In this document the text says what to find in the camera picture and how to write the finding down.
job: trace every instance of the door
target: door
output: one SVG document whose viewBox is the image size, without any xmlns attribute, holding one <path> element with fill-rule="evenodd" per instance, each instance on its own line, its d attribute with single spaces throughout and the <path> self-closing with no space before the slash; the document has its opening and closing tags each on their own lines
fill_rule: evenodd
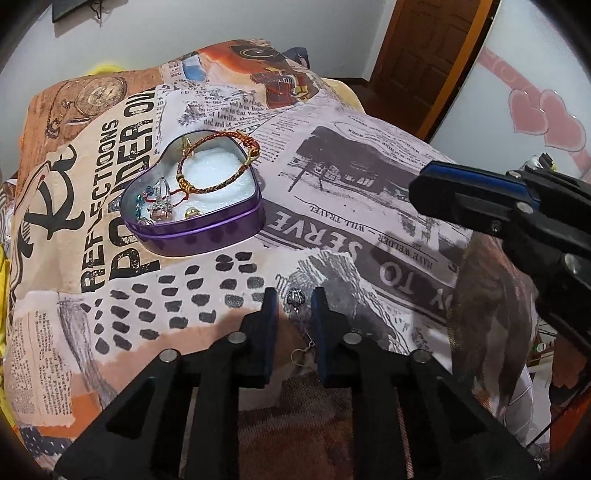
<svg viewBox="0 0 591 480">
<path fill-rule="evenodd" d="M 450 73 L 459 70 L 451 87 L 447 85 L 451 95 L 477 46 L 491 3 L 491 0 L 397 1 L 370 82 L 371 89 L 389 103 L 391 118 L 387 120 L 417 134 L 446 82 L 449 83 Z M 458 65 L 461 53 L 465 59 Z"/>
</svg>

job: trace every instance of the door frame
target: door frame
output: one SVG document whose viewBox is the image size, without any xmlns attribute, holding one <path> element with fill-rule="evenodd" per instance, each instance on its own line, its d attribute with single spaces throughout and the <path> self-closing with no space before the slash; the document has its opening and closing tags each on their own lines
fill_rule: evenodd
<svg viewBox="0 0 591 480">
<path fill-rule="evenodd" d="M 386 61 L 390 44 L 406 0 L 397 0 L 394 6 L 394 12 L 392 18 L 386 30 L 382 47 L 379 51 L 378 59 L 375 63 L 374 70 L 372 72 L 369 87 L 374 90 L 378 76 L 382 72 L 384 63 Z M 457 93 L 462 86 L 467 74 L 476 62 L 478 52 L 484 44 L 484 40 L 491 28 L 492 21 L 495 18 L 496 11 L 499 7 L 501 0 L 480 0 L 470 30 L 466 34 L 466 39 L 460 49 L 455 62 L 452 65 L 449 75 L 443 87 L 439 91 L 433 106 L 429 110 L 425 120 L 419 127 L 418 131 L 414 133 L 417 138 L 424 141 L 431 140 L 431 137 L 435 133 L 435 130 L 441 124 L 445 114 L 451 107 Z"/>
</svg>

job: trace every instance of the baseboard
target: baseboard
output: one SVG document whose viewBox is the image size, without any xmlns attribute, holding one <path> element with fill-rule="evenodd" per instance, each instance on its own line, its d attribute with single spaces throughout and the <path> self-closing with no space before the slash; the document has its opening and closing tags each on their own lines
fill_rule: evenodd
<svg viewBox="0 0 591 480">
<path fill-rule="evenodd" d="M 364 87 L 369 86 L 369 82 L 361 77 L 341 77 L 335 78 L 334 80 L 346 83 L 347 85 L 363 85 Z"/>
</svg>

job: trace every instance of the gold bell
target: gold bell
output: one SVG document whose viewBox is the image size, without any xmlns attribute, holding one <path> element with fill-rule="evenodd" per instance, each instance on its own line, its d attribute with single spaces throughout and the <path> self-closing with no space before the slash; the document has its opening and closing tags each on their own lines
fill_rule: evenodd
<svg viewBox="0 0 591 480">
<path fill-rule="evenodd" d="M 185 212 L 185 218 L 192 218 L 197 215 L 201 215 L 201 212 L 197 210 L 195 207 L 188 208 Z"/>
</svg>

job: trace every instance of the white cotton pad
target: white cotton pad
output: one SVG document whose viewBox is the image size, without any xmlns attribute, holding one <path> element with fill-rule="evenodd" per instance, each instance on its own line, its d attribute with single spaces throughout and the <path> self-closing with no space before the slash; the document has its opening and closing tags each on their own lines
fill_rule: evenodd
<svg viewBox="0 0 591 480">
<path fill-rule="evenodd" d="M 178 189 L 176 179 L 177 165 L 164 176 L 171 192 Z M 183 164 L 185 178 L 198 189 L 204 189 L 217 185 L 227 180 L 240 168 L 242 162 L 233 153 L 216 147 L 209 150 L 199 151 L 191 155 Z M 173 208 L 173 222 L 184 220 L 187 209 L 193 207 L 201 213 L 214 212 L 224 207 L 233 205 L 250 198 L 255 193 L 255 180 L 249 171 L 240 175 L 240 178 L 230 185 L 211 193 L 191 194 L 189 199 Z M 175 194 L 171 203 L 174 205 L 183 198 L 184 193 Z M 152 204 L 144 203 L 142 216 L 150 218 Z"/>
</svg>

